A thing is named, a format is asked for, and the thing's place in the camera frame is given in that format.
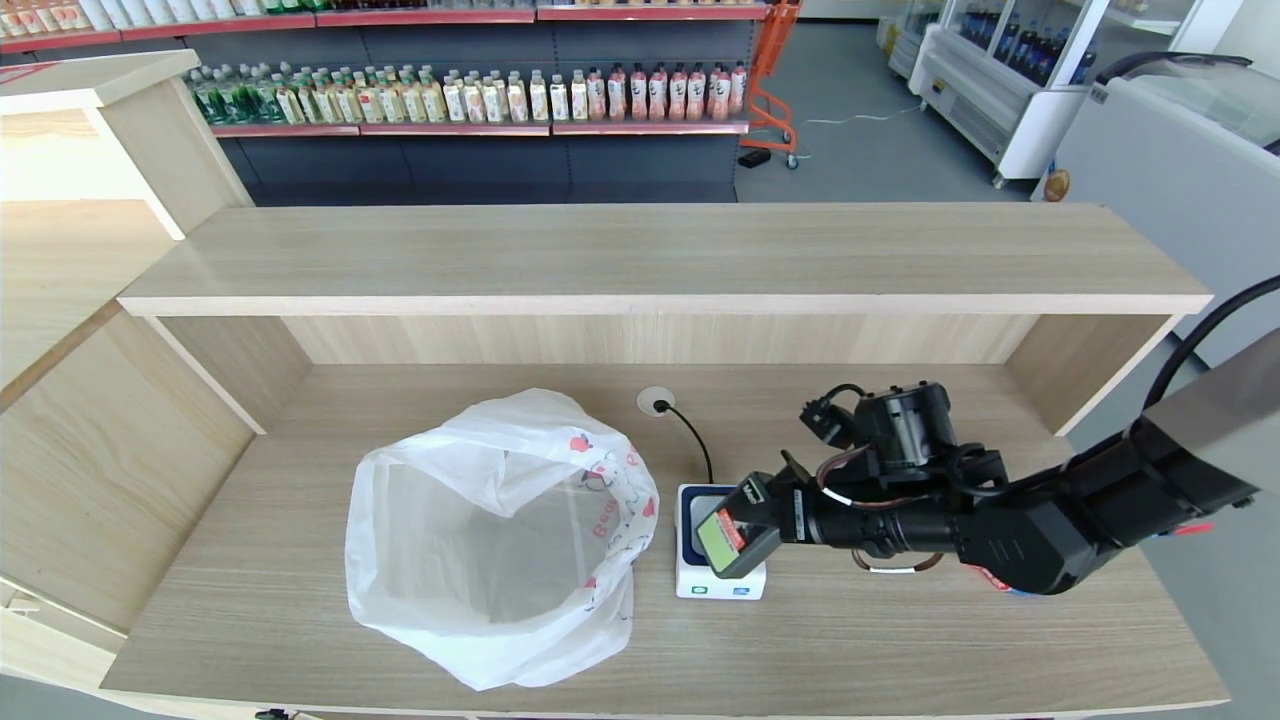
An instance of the checkout counter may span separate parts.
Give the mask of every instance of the checkout counter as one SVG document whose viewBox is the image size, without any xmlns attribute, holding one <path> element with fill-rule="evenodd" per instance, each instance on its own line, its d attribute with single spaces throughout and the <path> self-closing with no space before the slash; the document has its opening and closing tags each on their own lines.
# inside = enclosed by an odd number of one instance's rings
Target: checkout counter
<svg viewBox="0 0 1280 720">
<path fill-rule="evenodd" d="M 675 594 L 669 509 L 701 457 L 636 391 L 675 391 L 727 479 L 776 470 L 782 448 L 826 457 L 796 414 L 841 382 L 940 380 L 957 434 L 1012 477 L 1060 462 L 1061 436 L 1210 301 L 1108 210 L 257 209 L 172 79 L 196 64 L 73 60 L 0 85 L 5 155 L 44 143 L 41 161 L 6 165 L 6 187 L 74 174 L 74 143 L 142 178 L 138 197 L 5 196 L 23 231 L 4 238 L 6 340 L 12 269 L 45 278 L 20 323 L 100 278 L 81 254 L 118 255 L 95 242 L 148 247 L 67 305 L 47 351 L 14 360 L 5 343 L 6 365 L 44 369 L 5 374 L 23 387 L 0 416 L 0 577 L 50 610 L 0 614 L 6 644 L 44 638 L 6 648 L 6 669 L 189 717 L 1085 717 L 1226 700 L 1140 552 L 1066 594 L 1018 597 L 954 559 L 882 575 L 788 546 L 759 602 Z M 165 114 L 111 111 L 143 96 Z M 82 124 L 60 132 L 50 113 Z M 184 188 L 204 192 L 184 205 Z M 77 213 L 92 229 L 58 250 Z M 15 254 L 41 243 L 38 264 Z M 102 305 L 120 309 L 93 320 Z M 475 693 L 351 618 L 347 502 L 369 450 L 527 387 L 626 433 L 663 512 L 625 651 L 548 688 Z M 67 679 L 49 656 L 63 646 L 96 665 Z"/>
</svg>

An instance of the black cable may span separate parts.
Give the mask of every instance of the black cable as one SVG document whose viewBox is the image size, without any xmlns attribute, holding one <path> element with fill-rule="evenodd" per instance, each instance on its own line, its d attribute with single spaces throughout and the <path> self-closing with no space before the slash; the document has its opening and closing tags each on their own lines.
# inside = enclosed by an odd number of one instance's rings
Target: black cable
<svg viewBox="0 0 1280 720">
<path fill-rule="evenodd" d="M 824 396 L 822 396 L 822 397 L 823 397 L 823 398 L 824 398 L 824 400 L 826 400 L 827 402 L 831 402 L 832 400 L 835 400 L 835 398 L 836 398 L 836 396 L 837 396 L 837 395 L 840 395 L 840 393 L 845 392 L 846 389 L 847 389 L 847 391 L 852 391 L 852 392 L 856 392 L 856 393 L 858 393 L 858 397 L 867 397 L 867 391 L 865 391 L 865 389 L 863 389 L 863 388 L 861 388 L 860 386 L 855 386 L 854 383 L 844 383 L 844 384 L 838 384 L 838 386 L 836 386 L 836 387 L 833 387 L 833 388 L 828 389 L 828 391 L 827 391 L 827 395 L 824 395 Z"/>
<path fill-rule="evenodd" d="M 1147 400 L 1142 404 L 1143 410 L 1160 402 L 1160 400 L 1165 397 L 1165 391 L 1169 389 L 1169 383 L 1174 382 L 1174 375 L 1178 374 L 1178 368 L 1181 368 L 1183 363 L 1185 363 L 1187 359 L 1196 352 L 1196 347 L 1206 337 L 1208 337 L 1208 333 L 1213 332 L 1213 328 L 1222 324 L 1222 320 L 1225 320 L 1231 313 L 1235 313 L 1249 302 L 1253 302 L 1263 295 L 1277 290 L 1280 290 L 1280 275 L 1267 278 L 1242 290 L 1240 292 L 1236 292 L 1231 297 L 1226 299 L 1225 302 L 1215 307 L 1212 313 L 1204 315 L 1204 319 L 1201 320 L 1192 332 L 1187 333 L 1183 342 L 1160 368 L 1160 373 L 1156 374 L 1155 382 L 1151 383 L 1151 389 L 1147 391 Z"/>
<path fill-rule="evenodd" d="M 957 445 L 951 448 L 951 454 L 947 455 L 947 479 L 951 480 L 951 487 L 974 497 L 1000 497 L 1005 495 L 1006 487 L 983 488 L 974 487 L 964 482 L 964 475 L 960 474 L 960 461 L 964 460 L 965 455 L 973 455 L 974 452 L 986 452 L 987 448 L 982 443 L 966 442 L 964 445 Z"/>
<path fill-rule="evenodd" d="M 698 434 L 698 430 L 694 429 L 694 424 L 689 421 L 689 418 L 685 418 L 684 413 L 676 410 L 676 406 L 667 402 L 666 400 L 655 401 L 653 404 L 653 409 L 657 410 L 658 413 L 666 413 L 668 410 L 675 413 L 676 416 L 680 418 L 680 421 L 684 423 L 686 428 L 689 428 L 689 432 L 694 433 L 694 439 L 698 441 L 698 447 L 703 448 L 703 460 L 707 461 L 707 484 L 714 486 L 716 475 L 712 474 L 712 454 L 707 452 L 707 443 L 703 442 L 703 436 Z"/>
</svg>

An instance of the white plastic bag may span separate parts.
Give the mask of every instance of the white plastic bag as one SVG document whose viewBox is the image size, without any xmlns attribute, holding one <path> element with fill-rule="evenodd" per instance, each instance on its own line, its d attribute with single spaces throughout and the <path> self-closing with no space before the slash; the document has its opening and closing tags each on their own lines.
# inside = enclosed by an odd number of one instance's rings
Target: white plastic bag
<svg viewBox="0 0 1280 720">
<path fill-rule="evenodd" d="M 622 433 L 558 392 L 472 405 L 356 468 L 356 621 L 483 691 L 541 687 L 631 638 L 658 492 Z"/>
</svg>

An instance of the robotic arm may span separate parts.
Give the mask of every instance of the robotic arm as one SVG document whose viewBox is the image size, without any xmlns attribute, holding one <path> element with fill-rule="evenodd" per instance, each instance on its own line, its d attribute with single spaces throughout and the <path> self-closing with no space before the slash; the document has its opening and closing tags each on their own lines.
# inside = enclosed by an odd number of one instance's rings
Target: robotic arm
<svg viewBox="0 0 1280 720">
<path fill-rule="evenodd" d="M 1256 295 L 1280 287 L 1268 282 Z M 1253 483 L 1277 475 L 1280 329 L 1160 400 L 1194 345 L 1248 300 L 1233 301 L 1188 336 L 1129 428 L 1014 482 L 998 451 L 957 442 L 942 386 L 833 388 L 800 419 L 841 452 L 810 474 L 783 451 L 778 473 L 748 475 L 696 529 L 713 571 L 741 578 L 783 542 L 847 548 L 868 570 L 864 556 L 936 553 L 914 569 L 924 570 L 954 552 L 1015 589 L 1055 594 L 1147 537 L 1244 507 Z M 849 391 L 852 411 L 833 402 Z"/>
</svg>

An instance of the orange hand truck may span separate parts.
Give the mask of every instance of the orange hand truck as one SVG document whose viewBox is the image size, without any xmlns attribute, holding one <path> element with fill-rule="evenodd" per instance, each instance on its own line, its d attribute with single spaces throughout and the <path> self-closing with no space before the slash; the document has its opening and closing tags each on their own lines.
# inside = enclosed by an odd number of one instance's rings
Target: orange hand truck
<svg viewBox="0 0 1280 720">
<path fill-rule="evenodd" d="M 787 44 L 791 35 L 791 26 L 796 24 L 800 15 L 800 4 L 804 0 L 765 0 L 769 9 L 760 23 L 760 35 L 755 41 L 755 50 L 751 58 L 751 79 L 746 91 L 746 108 L 750 113 L 750 129 L 774 129 L 781 132 L 782 142 L 767 140 L 742 138 L 744 147 L 760 147 L 764 150 L 782 150 L 787 154 L 787 168 L 796 169 L 800 159 L 796 158 L 796 131 L 791 127 L 791 108 L 760 87 L 760 81 L 773 77 L 773 68 L 778 63 L 778 55 Z"/>
</svg>

